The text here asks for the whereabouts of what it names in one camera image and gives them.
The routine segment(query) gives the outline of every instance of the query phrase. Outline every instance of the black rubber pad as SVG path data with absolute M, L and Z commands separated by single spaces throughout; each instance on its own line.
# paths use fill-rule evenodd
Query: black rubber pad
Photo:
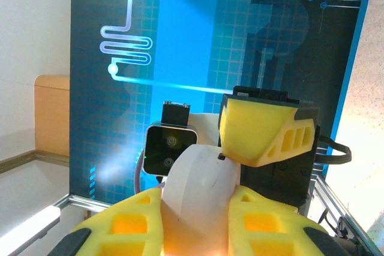
M 324 256 L 350 256 L 330 235 L 311 227 L 305 227 L 304 231 Z
M 91 229 L 83 228 L 66 235 L 47 256 L 75 256 L 91 235 Z

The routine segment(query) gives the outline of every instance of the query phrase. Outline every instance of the yellow robot part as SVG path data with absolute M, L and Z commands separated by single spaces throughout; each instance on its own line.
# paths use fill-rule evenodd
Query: yellow robot part
M 79 224 L 91 229 L 76 256 L 161 256 L 161 188 L 143 191 Z
M 295 120 L 297 107 L 228 98 L 220 119 L 223 154 L 259 167 L 312 150 L 313 119 Z
M 323 256 L 304 231 L 323 227 L 247 187 L 236 187 L 228 221 L 228 256 Z

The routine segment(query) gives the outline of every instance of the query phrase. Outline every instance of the blue poster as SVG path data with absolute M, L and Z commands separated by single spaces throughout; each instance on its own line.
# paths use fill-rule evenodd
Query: blue poster
M 133 195 L 163 101 L 218 113 L 236 85 L 320 107 L 334 134 L 368 0 L 72 0 L 70 192 Z M 157 184 L 142 173 L 143 189 Z

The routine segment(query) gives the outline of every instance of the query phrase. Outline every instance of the wire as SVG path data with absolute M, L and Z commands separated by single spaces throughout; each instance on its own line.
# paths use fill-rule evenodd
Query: wire
M 135 194 L 140 193 L 141 187 L 140 187 L 140 174 L 142 172 L 144 163 L 144 149 L 142 150 L 142 153 L 139 156 L 139 159 L 137 160 L 136 168 L 134 170 L 134 176 L 133 176 L 133 190 Z
M 344 155 L 323 155 L 316 154 L 315 162 L 319 164 L 344 164 L 351 162 L 352 152 L 348 146 L 336 143 L 327 136 L 320 135 L 319 142 L 327 144 L 330 148 L 343 152 Z
M 337 235 L 337 229 L 335 227 L 332 226 L 332 224 L 328 221 L 327 219 L 327 214 L 329 212 L 329 208 L 326 208 L 324 210 L 324 212 L 322 213 L 322 215 L 320 216 L 320 219 L 319 221 L 317 222 L 318 224 L 321 224 L 321 222 L 323 222 L 323 220 L 325 220 L 325 222 L 329 225 L 329 227 L 333 230 L 333 232 Z

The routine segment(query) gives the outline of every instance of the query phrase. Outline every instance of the black camera housing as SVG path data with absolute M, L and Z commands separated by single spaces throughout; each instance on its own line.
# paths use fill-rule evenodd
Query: black camera housing
M 196 143 L 197 132 L 191 126 L 153 123 L 146 134 L 144 171 L 156 176 L 168 176 L 181 153 Z

